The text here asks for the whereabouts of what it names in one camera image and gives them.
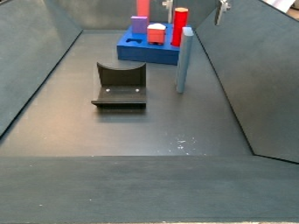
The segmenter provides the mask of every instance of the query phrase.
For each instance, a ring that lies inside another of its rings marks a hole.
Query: metal bracket
[[[220,25],[222,13],[230,9],[230,2],[228,0],[218,0],[218,6],[214,15],[214,25]]]

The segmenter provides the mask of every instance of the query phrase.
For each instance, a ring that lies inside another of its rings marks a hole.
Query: white post
[[[178,62],[177,62],[177,70],[176,70],[176,92],[182,93],[184,90],[184,82],[185,76],[189,66],[189,59],[190,59],[190,50],[192,50],[192,28],[182,27],[181,28],[181,49],[178,55]]]

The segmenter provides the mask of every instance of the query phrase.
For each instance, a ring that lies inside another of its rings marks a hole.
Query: pink block
[[[157,45],[164,44],[165,26],[161,24],[149,24],[146,27],[146,42]]]

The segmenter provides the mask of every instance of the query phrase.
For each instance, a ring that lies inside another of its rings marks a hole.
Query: blue block
[[[120,60],[134,60],[157,64],[177,65],[180,47],[172,46],[173,25],[165,25],[165,38],[162,45],[146,43],[146,35],[132,33],[128,27],[124,36],[117,41],[116,53]]]

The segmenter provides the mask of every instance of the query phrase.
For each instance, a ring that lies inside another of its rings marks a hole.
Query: dark gray surface
[[[197,29],[253,152],[299,162],[299,23],[265,3],[234,0],[221,25]]]
[[[136,0],[54,0],[85,30],[124,30],[136,14]],[[150,21],[165,23],[164,0],[150,1]],[[189,25],[197,27],[214,9],[213,0],[173,0],[173,7],[189,9]]]
[[[5,157],[0,222],[299,221],[297,173],[261,157]]]
[[[84,30],[124,30],[136,14],[136,0],[54,0]]]
[[[50,0],[0,7],[0,135],[80,34]]]
[[[184,94],[176,66],[146,64],[146,109],[97,110],[96,63],[117,60],[121,31],[84,32],[0,143],[0,156],[250,155],[198,40],[190,50]]]

